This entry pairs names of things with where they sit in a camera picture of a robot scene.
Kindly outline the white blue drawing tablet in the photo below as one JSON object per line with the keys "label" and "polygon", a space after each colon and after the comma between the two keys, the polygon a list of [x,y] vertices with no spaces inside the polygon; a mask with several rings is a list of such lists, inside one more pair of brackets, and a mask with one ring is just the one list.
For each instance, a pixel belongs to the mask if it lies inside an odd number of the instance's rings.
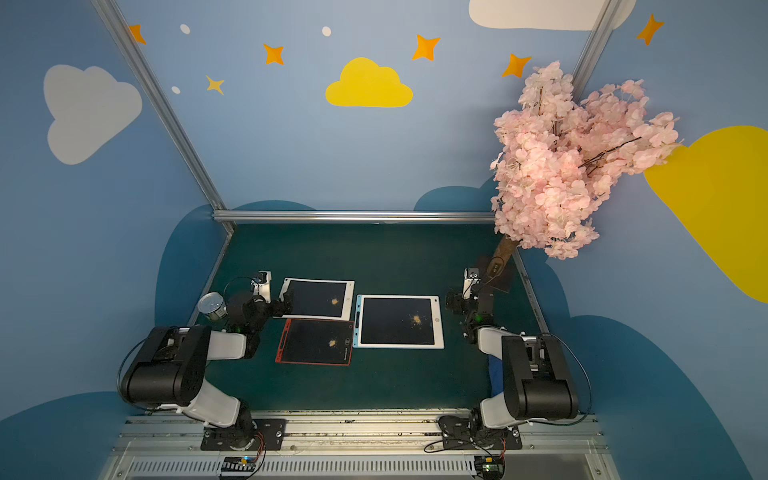
{"label": "white blue drawing tablet", "polygon": [[439,297],[358,295],[353,346],[442,350],[444,336]]}

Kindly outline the blue wiping cloth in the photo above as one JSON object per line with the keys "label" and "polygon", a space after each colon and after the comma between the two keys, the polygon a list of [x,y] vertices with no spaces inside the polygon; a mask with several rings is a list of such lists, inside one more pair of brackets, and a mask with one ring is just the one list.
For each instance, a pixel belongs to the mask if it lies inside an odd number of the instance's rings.
{"label": "blue wiping cloth", "polygon": [[491,386],[491,397],[494,397],[504,391],[504,374],[502,361],[492,355],[488,356],[488,374]]}

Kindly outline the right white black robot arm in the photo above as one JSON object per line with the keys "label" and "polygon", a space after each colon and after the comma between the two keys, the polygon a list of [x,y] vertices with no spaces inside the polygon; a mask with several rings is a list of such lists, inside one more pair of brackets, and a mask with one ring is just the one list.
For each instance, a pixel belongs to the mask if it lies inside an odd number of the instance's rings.
{"label": "right white black robot arm", "polygon": [[573,351],[551,333],[526,335],[497,325],[490,293],[450,292],[447,307],[465,316],[465,340],[486,355],[493,391],[470,414],[468,430],[512,430],[522,424],[577,425],[591,414],[582,405],[566,358]]}

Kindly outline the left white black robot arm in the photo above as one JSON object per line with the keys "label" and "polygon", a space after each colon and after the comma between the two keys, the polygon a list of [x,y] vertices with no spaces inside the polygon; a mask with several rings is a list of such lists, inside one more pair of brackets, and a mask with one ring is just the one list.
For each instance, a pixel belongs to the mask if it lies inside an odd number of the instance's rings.
{"label": "left white black robot arm", "polygon": [[172,410],[201,422],[203,450],[266,451],[267,441],[254,425],[247,402],[211,384],[206,367],[213,361],[252,358],[266,321],[291,313],[292,306],[291,294],[275,301],[249,291],[229,301],[217,292],[204,295],[198,301],[199,312],[228,320],[230,329],[153,328],[131,365],[120,369],[119,394],[136,407]]}

